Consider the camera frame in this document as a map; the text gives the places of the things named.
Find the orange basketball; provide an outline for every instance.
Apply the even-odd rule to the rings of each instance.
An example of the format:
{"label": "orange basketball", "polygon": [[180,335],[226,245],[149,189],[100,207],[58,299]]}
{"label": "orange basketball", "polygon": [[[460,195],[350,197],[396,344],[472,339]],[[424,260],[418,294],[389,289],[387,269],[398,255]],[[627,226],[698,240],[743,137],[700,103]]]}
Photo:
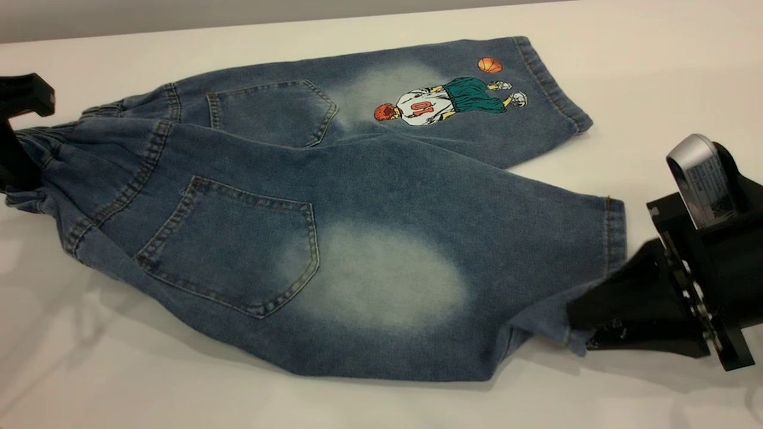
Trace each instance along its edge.
{"label": "orange basketball", "polygon": [[478,65],[479,65],[479,69],[485,73],[498,73],[504,69],[504,67],[501,65],[501,63],[498,62],[498,60],[496,60],[495,58],[490,58],[489,56],[486,56],[485,58],[479,60]]}

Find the qr code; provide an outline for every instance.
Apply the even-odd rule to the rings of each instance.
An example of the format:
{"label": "qr code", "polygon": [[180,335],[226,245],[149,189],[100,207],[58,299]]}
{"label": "qr code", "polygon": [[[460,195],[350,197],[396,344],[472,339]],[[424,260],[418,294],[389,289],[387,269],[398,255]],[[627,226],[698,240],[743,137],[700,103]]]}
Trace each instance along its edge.
{"label": "qr code", "polygon": [[710,203],[710,209],[713,210],[713,216],[723,218],[734,212],[734,205],[731,203],[731,196],[726,195],[720,200]]}

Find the sneaker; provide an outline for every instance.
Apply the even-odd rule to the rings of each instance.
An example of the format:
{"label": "sneaker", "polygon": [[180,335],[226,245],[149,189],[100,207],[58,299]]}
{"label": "sneaker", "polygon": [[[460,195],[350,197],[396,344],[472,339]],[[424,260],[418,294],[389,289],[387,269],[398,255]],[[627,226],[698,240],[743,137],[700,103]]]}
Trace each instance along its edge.
{"label": "sneaker", "polygon": [[527,104],[527,95],[524,95],[524,92],[515,92],[511,95],[511,103],[509,104],[524,107]]}
{"label": "sneaker", "polygon": [[497,80],[495,82],[490,82],[490,86],[495,86],[495,91],[499,89],[511,89],[511,84],[509,82],[504,82],[502,80]]}

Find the back pocket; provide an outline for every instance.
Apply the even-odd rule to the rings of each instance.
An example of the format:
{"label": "back pocket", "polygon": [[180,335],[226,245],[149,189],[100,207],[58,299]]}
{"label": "back pocket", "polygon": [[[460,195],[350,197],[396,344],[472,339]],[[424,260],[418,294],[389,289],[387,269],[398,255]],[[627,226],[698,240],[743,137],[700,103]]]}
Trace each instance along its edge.
{"label": "back pocket", "polygon": [[313,208],[194,176],[136,260],[164,283],[265,318],[318,269]]}
{"label": "back pocket", "polygon": [[287,147],[320,143],[336,104],[308,80],[207,94],[213,129]]}

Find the pant leg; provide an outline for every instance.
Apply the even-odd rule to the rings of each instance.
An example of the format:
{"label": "pant leg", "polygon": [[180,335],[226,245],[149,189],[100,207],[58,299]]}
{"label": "pant leg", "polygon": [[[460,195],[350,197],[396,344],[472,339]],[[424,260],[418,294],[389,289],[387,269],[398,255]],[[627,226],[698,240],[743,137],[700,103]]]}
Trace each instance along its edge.
{"label": "pant leg", "polygon": [[294,150],[96,117],[43,187],[64,249],[209,337],[310,376],[489,379],[528,333],[573,350],[563,302],[625,254],[621,202],[382,134]]}
{"label": "pant leg", "polygon": [[[503,69],[482,72],[478,62],[486,56],[495,58]],[[376,107],[394,104],[411,89],[430,88],[463,76],[510,82],[526,94],[527,106],[499,118],[458,115],[432,127],[374,119]],[[503,108],[501,100],[485,100],[479,102],[481,107],[469,108]],[[294,148],[396,134],[499,168],[545,153],[592,125],[525,37],[457,40],[225,69],[189,77],[118,104],[126,118],[165,118]]]}

